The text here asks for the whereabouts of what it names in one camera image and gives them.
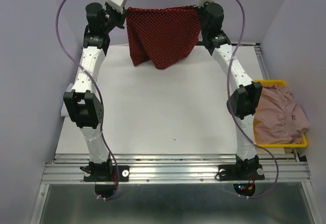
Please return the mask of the red polka dot skirt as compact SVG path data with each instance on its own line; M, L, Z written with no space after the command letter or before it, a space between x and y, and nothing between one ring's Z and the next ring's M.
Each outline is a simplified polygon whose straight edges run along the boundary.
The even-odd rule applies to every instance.
M201 24L194 6L127 9L129 53L136 67L152 61L163 70L188 57L199 41Z

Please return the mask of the white skirt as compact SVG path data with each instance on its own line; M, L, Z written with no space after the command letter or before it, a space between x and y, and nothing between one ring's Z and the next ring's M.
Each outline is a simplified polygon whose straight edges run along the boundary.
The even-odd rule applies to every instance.
M70 83L63 94L63 105L61 108L61 117L74 118L76 114L76 92L73 83Z

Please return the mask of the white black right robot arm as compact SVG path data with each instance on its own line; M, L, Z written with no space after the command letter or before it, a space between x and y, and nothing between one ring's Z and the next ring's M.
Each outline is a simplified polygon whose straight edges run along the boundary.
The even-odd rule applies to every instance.
M237 151L234 172L246 178L260 167L254 146L253 120L262 85L245 72L232 48L231 42L222 30L224 10L214 2L197 6L201 24L202 42L210 55L217 61L227 77L227 109L236 125Z

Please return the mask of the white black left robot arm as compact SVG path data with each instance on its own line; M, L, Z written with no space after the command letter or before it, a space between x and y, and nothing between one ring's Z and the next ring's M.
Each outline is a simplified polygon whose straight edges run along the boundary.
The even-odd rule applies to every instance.
M126 10L124 4L91 3L86 6L86 18L88 24L76 79L63 99L71 121L81 130L89 150L89 165L83 171L89 174L96 171L101 180L108 180L113 176L113 167L102 136L104 107L97 78L110 44L109 33L115 27L124 28Z

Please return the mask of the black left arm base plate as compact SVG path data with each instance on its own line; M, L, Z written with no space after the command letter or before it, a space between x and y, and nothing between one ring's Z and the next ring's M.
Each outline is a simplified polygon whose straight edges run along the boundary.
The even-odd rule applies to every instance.
M128 165L119 165L119 177L117 177L116 167L113 166L111 172L91 172L89 166L81 166L80 170L84 172L85 182L128 182L130 167Z

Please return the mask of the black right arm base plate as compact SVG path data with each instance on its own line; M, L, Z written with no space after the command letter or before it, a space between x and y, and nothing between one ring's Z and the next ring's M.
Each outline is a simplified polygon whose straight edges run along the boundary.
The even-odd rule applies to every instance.
M218 172L215 175L218 181L249 181L264 180L265 175L262 165L242 167L236 164L223 164L218 166Z

